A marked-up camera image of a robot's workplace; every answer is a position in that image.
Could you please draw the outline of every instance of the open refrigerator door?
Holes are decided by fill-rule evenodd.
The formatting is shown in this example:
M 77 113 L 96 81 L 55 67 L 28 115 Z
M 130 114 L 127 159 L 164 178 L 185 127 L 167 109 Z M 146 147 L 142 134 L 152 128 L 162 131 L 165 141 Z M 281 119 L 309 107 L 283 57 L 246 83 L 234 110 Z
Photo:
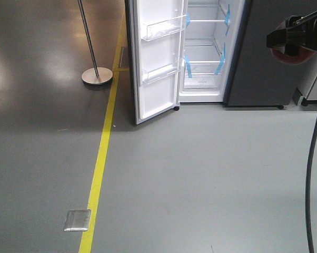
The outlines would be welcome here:
M 180 105 L 186 2 L 128 2 L 136 124 Z

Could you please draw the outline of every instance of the gray floor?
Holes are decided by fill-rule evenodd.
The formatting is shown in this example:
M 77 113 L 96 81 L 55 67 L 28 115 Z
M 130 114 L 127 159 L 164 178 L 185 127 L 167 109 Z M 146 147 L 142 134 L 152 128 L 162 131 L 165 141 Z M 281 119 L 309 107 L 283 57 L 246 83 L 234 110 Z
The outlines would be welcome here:
M 123 1 L 83 1 L 112 68 Z M 110 85 L 92 67 L 77 1 L 0 0 L 0 252 L 78 252 L 66 213 L 85 209 Z
M 93 252 L 306 253 L 305 165 L 316 107 L 183 105 L 132 126 L 117 94 Z M 312 223 L 317 252 L 317 147 Z
M 106 67 L 122 2 L 84 1 Z M 0 0 L 0 253 L 78 252 L 62 229 L 87 206 L 109 93 L 82 85 L 89 67 L 76 1 Z M 188 104 L 134 126 L 129 85 L 122 72 L 94 253 L 307 253 L 315 106 Z M 317 148 L 312 183 L 317 252 Z

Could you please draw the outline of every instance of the refrigerator door shelf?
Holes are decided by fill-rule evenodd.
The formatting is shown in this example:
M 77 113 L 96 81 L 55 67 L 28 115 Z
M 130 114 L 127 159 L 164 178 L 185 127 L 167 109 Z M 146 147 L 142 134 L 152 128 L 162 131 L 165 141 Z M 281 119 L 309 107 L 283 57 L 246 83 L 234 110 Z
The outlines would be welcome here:
M 182 60 L 176 61 L 172 64 L 169 64 L 167 66 L 164 66 L 149 72 L 146 70 L 143 70 L 143 76 L 142 76 L 143 84 L 150 84 L 158 80 L 164 79 L 167 76 L 176 74 L 178 71 L 180 71 L 181 61 Z
M 172 18 L 170 20 L 161 21 L 155 24 L 141 25 L 141 39 L 145 41 L 153 41 L 174 33 L 185 30 L 186 15 Z

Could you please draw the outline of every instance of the stanchion base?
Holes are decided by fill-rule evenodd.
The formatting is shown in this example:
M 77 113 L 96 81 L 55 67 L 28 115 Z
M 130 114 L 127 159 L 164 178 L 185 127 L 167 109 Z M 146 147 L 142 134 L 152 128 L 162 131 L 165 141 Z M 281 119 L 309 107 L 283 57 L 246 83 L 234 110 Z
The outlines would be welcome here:
M 105 67 L 98 67 L 99 77 L 96 77 L 94 69 L 86 70 L 81 78 L 88 85 L 102 85 L 113 78 L 113 72 Z

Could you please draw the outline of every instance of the yellow tape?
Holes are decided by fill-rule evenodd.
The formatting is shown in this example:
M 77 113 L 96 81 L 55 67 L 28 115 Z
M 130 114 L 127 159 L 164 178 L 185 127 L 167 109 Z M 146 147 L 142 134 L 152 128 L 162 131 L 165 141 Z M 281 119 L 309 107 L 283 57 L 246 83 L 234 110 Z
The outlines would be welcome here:
M 103 174 L 105 170 L 107 151 L 110 143 L 111 129 L 113 123 L 113 114 L 115 108 L 116 92 L 119 82 L 120 72 L 118 71 L 118 62 L 121 56 L 121 47 L 123 40 L 125 40 L 125 15 L 123 15 L 120 33 L 117 40 L 116 53 L 113 64 L 113 82 L 110 91 L 110 98 L 108 100 L 105 122 L 102 130 L 99 152 L 96 160 L 93 182 L 91 186 L 90 199 L 88 201 L 88 209 L 91 209 L 90 227 L 87 232 L 83 232 L 80 244 L 79 253 L 91 253 L 93 245 L 93 236 L 96 222 L 97 209 L 99 205 L 100 192 L 103 182 Z

